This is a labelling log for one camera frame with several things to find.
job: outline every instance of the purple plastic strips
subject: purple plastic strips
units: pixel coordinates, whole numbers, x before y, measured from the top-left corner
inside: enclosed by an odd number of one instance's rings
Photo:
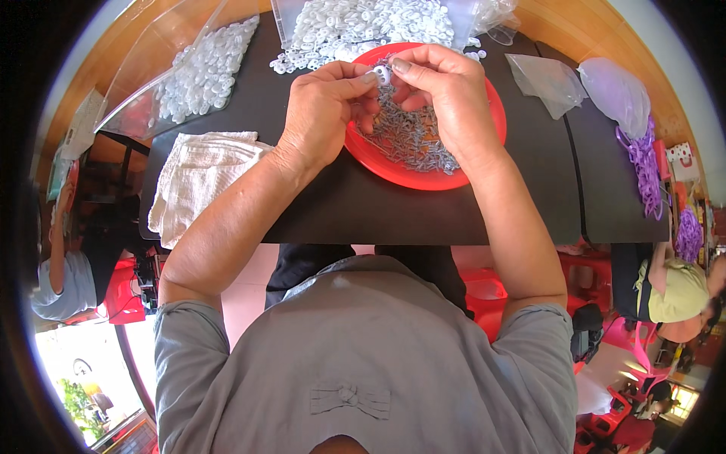
[[[653,149],[653,141],[656,135],[653,129],[656,122],[653,116],[648,116],[648,129],[645,136],[639,139],[631,139],[621,129],[615,127],[615,137],[628,150],[630,162],[635,166],[637,175],[637,188],[640,191],[640,199],[645,205],[645,217],[651,213],[656,220],[663,216],[663,199],[661,198],[661,179],[658,176],[658,164],[656,162],[656,151]]]
[[[693,210],[686,208],[681,211],[676,237],[676,254],[679,258],[693,263],[703,246],[703,227],[698,223]]]

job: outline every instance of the woman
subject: woman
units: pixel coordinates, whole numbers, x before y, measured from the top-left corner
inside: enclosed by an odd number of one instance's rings
[[[41,318],[66,320],[106,297],[106,289],[121,252],[145,256],[153,242],[139,235],[139,196],[102,206],[90,216],[80,251],[65,251],[63,215],[72,203],[73,183],[66,182],[58,195],[51,227],[50,258],[38,269],[39,288],[30,307]]]
[[[438,45],[403,51],[391,65],[394,102],[433,106],[471,182],[508,293],[497,340],[433,275],[390,255],[331,257],[316,271],[296,248],[281,260],[299,262],[302,282],[269,285],[284,296],[268,299],[230,351],[222,291],[338,157],[346,124],[370,133],[380,109],[371,67],[328,63],[297,77],[277,146],[204,210],[165,264],[155,324],[163,453],[572,451],[565,279],[497,136],[484,69]]]
[[[674,257],[670,241],[652,253],[646,244],[613,244],[613,306],[633,329],[636,321],[677,323],[697,317],[726,287],[726,256],[708,276],[697,264]]]
[[[698,315],[681,322],[663,323],[658,328],[658,335],[677,344],[690,342],[701,334],[707,335],[721,319],[725,293],[726,291],[722,290],[716,298],[711,298]]]

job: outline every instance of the hand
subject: hand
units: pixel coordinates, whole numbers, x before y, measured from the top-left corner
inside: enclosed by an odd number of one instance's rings
[[[290,88],[285,130],[276,151],[283,158],[303,157],[307,166],[332,163],[351,119],[373,132],[378,113],[377,78],[371,67],[332,62],[294,80]]]
[[[69,179],[65,180],[65,184],[62,188],[60,188],[60,194],[58,195],[58,198],[55,201],[55,220],[58,222],[58,219],[63,219],[63,213],[65,213],[65,209],[68,207],[68,204],[71,202],[70,197],[73,195],[73,191],[76,188],[76,186],[71,182]]]
[[[426,44],[394,55],[391,67],[397,88],[393,101],[409,112],[432,105],[441,141],[459,164],[479,159],[483,149],[504,150],[489,112],[481,64]]]

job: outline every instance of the pile of white plastic parts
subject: pile of white plastic parts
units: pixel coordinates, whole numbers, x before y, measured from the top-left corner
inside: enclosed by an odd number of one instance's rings
[[[454,29],[439,0],[311,0],[296,20],[289,49],[270,62],[278,74],[352,62],[387,43],[452,46]]]
[[[189,115],[205,115],[212,107],[223,108],[232,93],[232,76],[240,70],[259,20],[253,16],[208,33],[188,60],[184,57],[192,51],[191,46],[176,54],[171,64],[179,68],[157,87],[159,118],[171,115],[174,123],[181,124]],[[152,126],[154,118],[149,120]]]

